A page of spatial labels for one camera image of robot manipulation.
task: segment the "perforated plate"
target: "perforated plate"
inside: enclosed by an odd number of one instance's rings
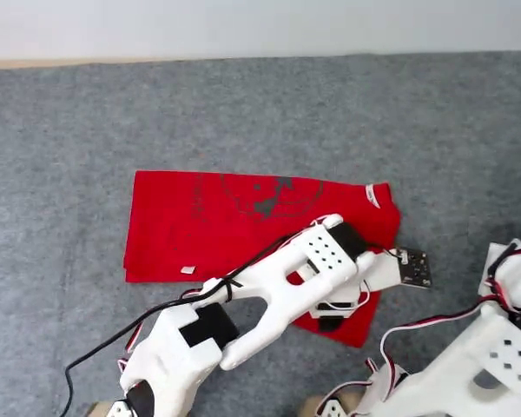
[[[481,361],[498,381],[521,395],[521,330],[510,322],[503,330]]]
[[[125,401],[116,401],[106,417],[133,417],[133,411]]]
[[[321,417],[347,417],[347,413],[338,400],[328,400]]]
[[[354,264],[323,226],[315,227],[299,236],[297,243],[320,272],[336,272],[351,268]]]

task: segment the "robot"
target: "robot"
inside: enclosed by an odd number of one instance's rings
[[[206,281],[202,289],[184,295],[197,301],[162,310],[148,337],[132,348],[121,364],[125,398],[113,404],[108,417],[185,416],[217,366],[227,371],[239,366],[305,312],[346,318],[362,304],[363,291],[370,294],[406,280],[430,285],[426,259],[400,252],[376,255],[341,216],[327,215],[272,254],[234,271],[231,279]],[[287,281],[292,272],[300,275],[300,285]],[[267,310],[255,328],[239,335],[221,303],[248,297],[263,298]]]
[[[521,417],[521,241],[492,243],[473,308],[434,316],[386,332],[380,350],[385,365],[368,381],[341,384],[313,411],[315,416],[370,417]],[[477,319],[426,369],[408,374],[384,349],[396,331],[422,328],[478,314]],[[493,387],[476,382],[480,374],[495,379]],[[339,391],[362,386],[365,392],[346,410]]]

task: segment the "shirt tag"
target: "shirt tag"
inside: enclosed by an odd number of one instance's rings
[[[366,198],[369,202],[373,204],[374,207],[380,209],[379,201],[376,199],[376,194],[374,194],[374,184],[369,184],[365,187]]]

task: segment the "floor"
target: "floor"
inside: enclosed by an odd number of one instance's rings
[[[428,251],[433,289],[386,291],[361,350],[289,328],[207,379],[192,412],[292,416],[366,378],[390,326],[470,305],[488,242],[521,237],[521,53],[0,70],[0,416],[58,415],[63,366],[186,287],[123,281],[136,169],[392,184],[398,242]],[[251,326],[262,306],[228,309]],[[390,351],[419,370],[465,324],[398,334]],[[121,354],[74,372],[72,415],[120,395]]]

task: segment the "wire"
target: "wire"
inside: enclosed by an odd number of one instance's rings
[[[237,269],[233,270],[232,272],[230,272],[226,276],[222,277],[220,282],[218,282],[214,287],[209,289],[207,292],[205,292],[203,294],[197,294],[197,295],[189,296],[187,298],[181,298],[181,299],[178,299],[178,300],[166,301],[166,302],[162,302],[160,304],[157,304],[156,306],[154,306],[154,307],[150,308],[149,310],[147,310],[145,313],[141,314],[139,317],[137,317],[135,320],[133,320],[131,323],[129,323],[125,328],[123,328],[122,330],[120,330],[119,332],[114,334],[113,336],[110,336],[106,341],[103,341],[101,344],[99,344],[95,348],[89,350],[83,356],[80,356],[79,358],[77,358],[76,360],[71,362],[64,369],[64,375],[66,377],[66,382],[68,383],[69,396],[68,396],[68,400],[66,401],[66,405],[65,405],[62,413],[60,414],[60,417],[65,417],[67,415],[67,413],[69,411],[69,408],[71,407],[71,402],[73,401],[73,393],[74,393],[73,381],[71,380],[71,375],[69,373],[69,371],[71,369],[73,369],[77,365],[81,364],[82,362],[85,362],[90,357],[94,356],[95,354],[97,354],[98,352],[103,350],[104,348],[108,347],[109,345],[111,345],[112,343],[114,343],[115,341],[120,339],[125,334],[129,333],[131,330],[133,330],[135,327],[139,326],[144,320],[149,318],[154,313],[158,313],[159,311],[165,310],[166,308],[171,308],[171,307],[180,306],[180,305],[183,305],[183,304],[190,304],[190,303],[193,303],[193,302],[206,300],[208,297],[210,297],[211,295],[215,294],[216,292],[218,292],[220,289],[222,289],[224,287],[226,287],[226,289],[228,291],[228,301],[230,301],[231,298],[232,298],[232,296],[231,296],[231,294],[232,294],[231,285],[234,284],[234,285],[240,286],[239,282],[235,282],[234,281],[235,276],[239,275],[241,272],[243,272],[244,269],[246,269],[249,266],[253,265],[258,260],[263,258],[265,255],[270,253],[281,242],[285,241],[288,238],[289,238],[289,235],[284,235],[281,238],[277,239],[275,242],[271,243],[269,246],[267,246],[266,248],[262,249],[261,252],[259,252],[257,255],[255,255],[252,259],[250,259],[249,261],[247,261],[246,263],[244,263],[243,265],[241,265]]]
[[[380,353],[382,354],[382,357],[384,358],[386,365],[390,368],[390,385],[388,387],[386,396],[384,397],[383,401],[386,401],[389,398],[390,394],[392,393],[392,390],[394,389],[394,384],[395,384],[395,380],[396,380],[395,364],[393,362],[392,357],[384,349],[386,339],[390,334],[399,332],[402,330],[413,330],[415,328],[426,328],[429,326],[433,326],[435,324],[445,323],[447,321],[456,321],[456,320],[464,319],[465,317],[469,317],[469,316],[477,313],[480,309],[480,305],[487,301],[498,301],[498,298],[496,295],[487,295],[486,297],[482,297],[480,300],[478,300],[477,303],[474,304],[473,306],[469,307],[466,310],[460,311],[458,313],[434,315],[432,317],[427,317],[422,320],[413,321],[411,323],[406,323],[401,326],[397,326],[395,328],[390,328],[387,332],[385,332],[384,335],[382,336],[382,339],[380,340]]]
[[[401,259],[401,256],[397,255],[397,254],[394,254],[392,251],[390,251],[389,249],[386,249],[386,248],[382,248],[382,250],[384,252],[386,252],[388,255],[390,256],[393,256],[394,258],[397,258],[397,259]]]
[[[379,367],[376,365],[372,358],[366,358],[365,365],[371,370],[371,373],[373,374],[376,374],[379,371]]]
[[[517,244],[512,243],[488,268],[488,276],[486,277],[485,285],[490,287],[491,292],[498,297],[498,302],[503,309],[510,313],[518,314],[521,312],[521,309],[516,308],[513,306],[513,304],[511,304],[510,297],[507,296],[504,289],[502,288],[502,285],[496,281],[496,274],[500,267],[504,265],[504,262],[507,261],[508,258],[516,255],[521,255],[521,248],[517,249]]]
[[[339,384],[338,386],[334,387],[332,391],[330,391],[328,394],[320,400],[319,405],[315,408],[314,411],[314,417],[320,417],[322,415],[322,412],[324,411],[324,406],[326,405],[326,402],[330,400],[332,397],[334,397],[339,391],[346,387],[369,387],[373,383],[371,381],[349,381],[344,382],[343,384]]]
[[[362,286],[365,286],[366,288],[366,291],[363,291],[362,290]],[[360,285],[359,285],[359,298],[360,298],[360,294],[362,293],[366,293],[366,298],[365,300],[363,300],[359,305],[355,306],[355,307],[339,307],[339,306],[336,306],[335,304],[332,304],[330,301],[323,301],[325,302],[328,306],[330,306],[331,308],[333,308],[334,310],[339,310],[339,311],[353,311],[353,312],[356,312],[357,310],[359,310],[361,307],[363,307],[364,305],[366,305],[369,300],[371,299],[371,288],[368,286],[368,282],[366,282],[365,280],[363,280]]]

